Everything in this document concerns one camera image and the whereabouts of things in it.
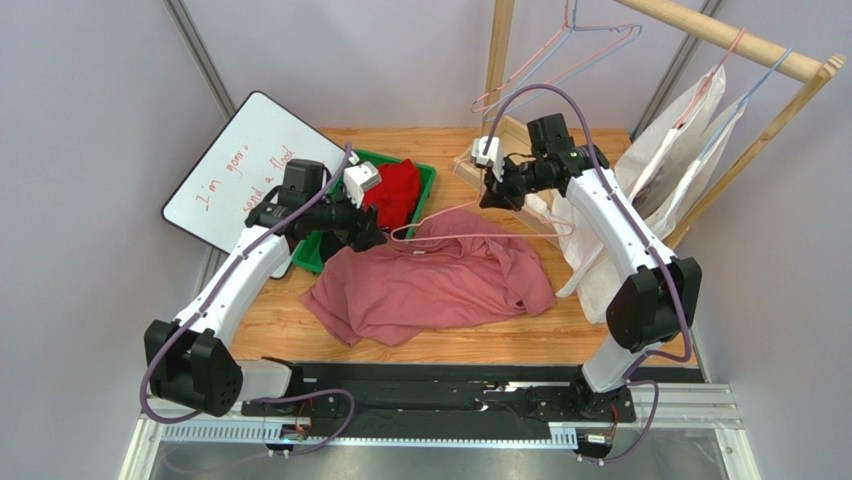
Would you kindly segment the pink wire hanger taken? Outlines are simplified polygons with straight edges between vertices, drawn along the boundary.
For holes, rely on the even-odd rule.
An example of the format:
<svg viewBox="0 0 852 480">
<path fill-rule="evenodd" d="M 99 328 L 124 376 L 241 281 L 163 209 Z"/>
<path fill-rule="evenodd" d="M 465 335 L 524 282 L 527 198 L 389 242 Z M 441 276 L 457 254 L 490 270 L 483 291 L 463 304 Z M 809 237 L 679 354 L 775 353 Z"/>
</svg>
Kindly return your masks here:
<svg viewBox="0 0 852 480">
<path fill-rule="evenodd" d="M 424 217 L 420 222 L 409 223 L 403 226 L 400 226 L 396 229 L 391 230 L 388 233 L 388 238 L 393 242 L 397 243 L 412 243 L 412 242 L 420 242 L 420 241 L 432 241 L 432 240 L 448 240 L 448 239 L 461 239 L 461 238 L 568 238 L 575 234 L 576 227 L 574 224 L 569 222 L 561 222 L 561 221 L 542 221 L 543 225 L 558 225 L 564 226 L 568 228 L 567 233 L 533 233 L 533 234 L 517 234 L 517 233 L 504 233 L 504 234 L 495 234 L 495 233 L 468 233 L 468 234 L 456 234 L 456 235 L 443 235 L 443 236 L 431 236 L 431 237 L 423 237 L 423 238 L 405 238 L 405 239 L 397 239 L 395 237 L 396 233 L 400 230 L 407 229 L 409 231 L 416 231 L 421 226 L 423 226 L 428 220 L 439 217 L 441 215 L 461 210 L 472 206 L 474 204 L 479 204 L 479 201 L 483 198 L 485 193 L 485 171 L 479 170 L 478 180 L 475 184 L 477 197 L 474 200 L 468 201 L 467 203 L 459 204 L 452 207 L 444 208 L 438 212 L 435 212 L 427 217 Z"/>
</svg>

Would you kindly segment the pink t shirt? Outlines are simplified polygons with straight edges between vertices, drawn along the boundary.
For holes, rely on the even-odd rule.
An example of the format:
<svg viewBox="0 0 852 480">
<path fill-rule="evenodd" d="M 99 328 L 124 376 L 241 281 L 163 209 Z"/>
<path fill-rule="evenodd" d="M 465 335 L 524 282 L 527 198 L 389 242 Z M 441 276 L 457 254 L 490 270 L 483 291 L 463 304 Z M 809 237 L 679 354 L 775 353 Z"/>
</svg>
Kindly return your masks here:
<svg viewBox="0 0 852 480">
<path fill-rule="evenodd" d="M 428 220 L 413 238 L 504 234 L 480 215 L 456 210 Z M 426 330 L 470 328 L 526 314 L 556 296 L 535 250 L 522 238 L 461 238 L 340 250 L 302 304 L 347 347 L 363 339 L 403 344 Z"/>
</svg>

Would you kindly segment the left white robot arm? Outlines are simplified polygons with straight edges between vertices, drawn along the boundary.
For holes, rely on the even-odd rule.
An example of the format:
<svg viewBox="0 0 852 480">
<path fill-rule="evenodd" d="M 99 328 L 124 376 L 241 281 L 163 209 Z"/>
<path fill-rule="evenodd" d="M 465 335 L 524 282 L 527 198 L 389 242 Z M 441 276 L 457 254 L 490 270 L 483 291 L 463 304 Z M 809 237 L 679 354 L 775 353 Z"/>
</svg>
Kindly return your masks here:
<svg viewBox="0 0 852 480">
<path fill-rule="evenodd" d="M 378 168 L 348 153 L 335 172 L 296 159 L 280 184 L 251 206 L 236 247 L 202 292 L 171 321 L 155 320 L 144 335 L 147 369 L 139 399 L 171 401 L 221 417 L 240 402 L 290 394 L 294 364 L 279 359 L 237 360 L 229 350 L 236 329 L 267 280 L 292 258 L 291 248 L 313 233 L 332 232 L 357 252 L 385 243 L 378 208 L 366 193 L 381 182 Z"/>
</svg>

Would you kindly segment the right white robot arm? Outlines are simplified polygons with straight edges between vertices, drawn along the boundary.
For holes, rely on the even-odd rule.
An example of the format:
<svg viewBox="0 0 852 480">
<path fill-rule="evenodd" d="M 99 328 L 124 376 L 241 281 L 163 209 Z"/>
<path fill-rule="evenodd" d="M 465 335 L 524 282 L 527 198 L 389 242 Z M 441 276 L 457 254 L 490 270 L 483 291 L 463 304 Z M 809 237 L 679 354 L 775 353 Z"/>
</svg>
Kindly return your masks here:
<svg viewBox="0 0 852 480">
<path fill-rule="evenodd" d="M 471 160 L 485 172 L 483 208 L 520 210 L 528 194 L 557 190 L 590 224 L 612 260 L 620 288 L 605 310 L 608 335 L 586 361 L 579 383 L 603 394 L 626 384 L 642 358 L 686 337 L 702 271 L 680 259 L 644 223 L 592 143 L 575 144 L 562 115 L 527 125 L 529 161 L 515 164 L 494 134 L 475 140 Z"/>
</svg>

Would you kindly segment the black t shirt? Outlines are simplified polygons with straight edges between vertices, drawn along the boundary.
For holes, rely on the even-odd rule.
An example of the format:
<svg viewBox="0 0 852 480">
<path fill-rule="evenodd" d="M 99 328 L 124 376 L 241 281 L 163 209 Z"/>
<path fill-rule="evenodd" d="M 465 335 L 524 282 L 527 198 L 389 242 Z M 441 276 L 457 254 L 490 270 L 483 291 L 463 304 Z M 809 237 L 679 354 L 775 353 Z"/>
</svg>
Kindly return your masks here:
<svg viewBox="0 0 852 480">
<path fill-rule="evenodd" d="M 358 244 L 358 237 L 347 231 L 328 231 L 321 234 L 318 247 L 321 263 L 325 265 L 344 247 Z"/>
</svg>

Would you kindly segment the red t shirt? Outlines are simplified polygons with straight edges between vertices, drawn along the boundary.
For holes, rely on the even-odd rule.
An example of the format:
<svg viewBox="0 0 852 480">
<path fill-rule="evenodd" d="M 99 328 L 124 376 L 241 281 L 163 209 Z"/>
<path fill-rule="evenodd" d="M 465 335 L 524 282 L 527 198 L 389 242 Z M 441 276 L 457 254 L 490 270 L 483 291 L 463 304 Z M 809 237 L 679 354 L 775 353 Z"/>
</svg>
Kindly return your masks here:
<svg viewBox="0 0 852 480">
<path fill-rule="evenodd" d="M 421 175 L 410 159 L 377 166 L 381 181 L 369 189 L 363 199 L 364 208 L 375 206 L 381 229 L 394 230 L 408 223 L 416 210 L 421 192 Z"/>
</svg>

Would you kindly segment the blue hanger holding shirt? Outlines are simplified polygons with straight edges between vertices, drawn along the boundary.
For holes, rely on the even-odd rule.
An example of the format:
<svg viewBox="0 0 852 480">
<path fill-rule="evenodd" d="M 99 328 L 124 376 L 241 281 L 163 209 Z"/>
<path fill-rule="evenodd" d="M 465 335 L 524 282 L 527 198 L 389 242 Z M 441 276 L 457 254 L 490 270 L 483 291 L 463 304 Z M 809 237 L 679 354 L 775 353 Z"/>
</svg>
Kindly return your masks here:
<svg viewBox="0 0 852 480">
<path fill-rule="evenodd" d="M 730 105 L 723 112 L 723 114 L 721 115 L 721 120 L 714 121 L 713 125 L 715 126 L 715 129 L 712 131 L 712 135 L 709 137 L 707 142 L 704 144 L 703 149 L 696 157 L 697 161 L 705 161 L 718 149 L 718 145 L 722 142 L 722 137 L 730 134 L 730 131 L 732 130 L 732 125 L 736 121 L 738 121 L 739 118 L 743 115 L 746 109 L 746 105 L 750 101 L 751 97 L 780 68 L 781 64 L 790 56 L 792 52 L 793 48 L 788 48 L 744 95 L 742 95 L 735 103 Z"/>
</svg>

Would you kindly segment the pink hanger holding shirt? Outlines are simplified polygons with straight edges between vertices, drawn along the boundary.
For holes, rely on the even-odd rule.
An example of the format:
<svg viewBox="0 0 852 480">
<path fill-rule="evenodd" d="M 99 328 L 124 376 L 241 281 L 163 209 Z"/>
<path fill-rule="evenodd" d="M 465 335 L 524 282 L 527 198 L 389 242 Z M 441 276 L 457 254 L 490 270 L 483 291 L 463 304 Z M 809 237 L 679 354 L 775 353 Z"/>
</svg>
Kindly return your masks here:
<svg viewBox="0 0 852 480">
<path fill-rule="evenodd" d="M 681 130 L 683 128 L 683 126 L 687 123 L 687 121 L 689 120 L 689 118 L 692 114 L 692 111 L 696 108 L 696 105 L 702 99 L 702 97 L 706 94 L 707 90 L 709 89 L 710 85 L 712 84 L 713 78 L 715 77 L 717 72 L 723 67 L 724 63 L 727 61 L 727 59 L 730 57 L 730 55 L 734 52 L 734 50 L 736 49 L 736 47 L 738 46 L 738 44 L 742 40 L 745 33 L 746 33 L 745 28 L 741 28 L 738 31 L 734 40 L 731 42 L 727 51 L 720 58 L 718 63 L 705 76 L 702 77 L 702 81 L 699 83 L 699 86 L 694 91 L 694 94 L 693 94 L 693 97 L 692 97 L 690 103 L 687 105 L 687 107 L 684 109 L 682 114 L 674 122 L 673 128 L 675 130 Z"/>
</svg>

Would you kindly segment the white whiteboard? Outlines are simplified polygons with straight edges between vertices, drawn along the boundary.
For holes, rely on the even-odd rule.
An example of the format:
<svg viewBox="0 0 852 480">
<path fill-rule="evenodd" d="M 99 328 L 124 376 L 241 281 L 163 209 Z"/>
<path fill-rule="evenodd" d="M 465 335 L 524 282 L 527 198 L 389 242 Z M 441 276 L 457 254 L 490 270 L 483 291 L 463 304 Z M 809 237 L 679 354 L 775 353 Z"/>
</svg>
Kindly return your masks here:
<svg viewBox="0 0 852 480">
<path fill-rule="evenodd" d="M 248 95 L 166 201 L 168 223 L 229 254 L 244 221 L 293 159 L 331 172 L 344 149 L 260 91 Z"/>
</svg>

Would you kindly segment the wooden clothes rack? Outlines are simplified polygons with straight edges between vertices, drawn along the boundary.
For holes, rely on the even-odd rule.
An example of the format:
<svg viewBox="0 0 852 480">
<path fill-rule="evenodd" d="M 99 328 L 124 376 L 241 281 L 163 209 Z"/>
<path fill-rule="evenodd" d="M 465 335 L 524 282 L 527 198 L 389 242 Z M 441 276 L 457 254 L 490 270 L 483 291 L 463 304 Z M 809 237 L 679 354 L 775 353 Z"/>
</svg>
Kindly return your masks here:
<svg viewBox="0 0 852 480">
<path fill-rule="evenodd" d="M 734 44 L 738 30 L 712 16 L 695 11 L 673 1 L 623 1 L 623 6 L 671 26 L 686 35 L 718 47 Z M 486 92 L 483 98 L 491 99 L 500 91 L 500 85 L 507 79 L 504 75 L 508 45 L 511 36 L 511 24 L 515 3 L 496 1 L 494 3 L 493 22 L 486 75 Z M 694 223 L 776 138 L 790 121 L 825 87 L 843 68 L 846 57 L 832 54 L 820 62 L 807 55 L 792 51 L 783 57 L 785 48 L 753 34 L 745 34 L 734 45 L 732 52 L 742 58 L 764 67 L 770 67 L 775 61 L 780 64 L 777 71 L 799 83 L 802 87 L 788 104 L 767 124 L 751 144 L 738 156 L 707 194 L 689 211 L 683 221 L 665 239 L 671 248 L 678 246 L 688 234 Z"/>
</svg>

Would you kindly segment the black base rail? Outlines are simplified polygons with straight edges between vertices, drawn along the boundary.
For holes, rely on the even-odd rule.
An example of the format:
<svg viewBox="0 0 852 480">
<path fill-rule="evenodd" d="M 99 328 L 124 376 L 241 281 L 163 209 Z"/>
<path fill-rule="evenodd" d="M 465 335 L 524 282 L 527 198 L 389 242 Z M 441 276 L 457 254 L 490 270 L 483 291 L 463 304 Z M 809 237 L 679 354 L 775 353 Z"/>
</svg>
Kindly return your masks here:
<svg viewBox="0 0 852 480">
<path fill-rule="evenodd" d="M 245 402 L 247 417 L 288 417 L 316 437 L 438 443 L 550 440 L 580 427 L 569 446 L 590 456 L 612 448 L 620 427 L 643 428 L 638 392 L 594 394 L 577 365 L 302 363 L 293 403 Z"/>
</svg>

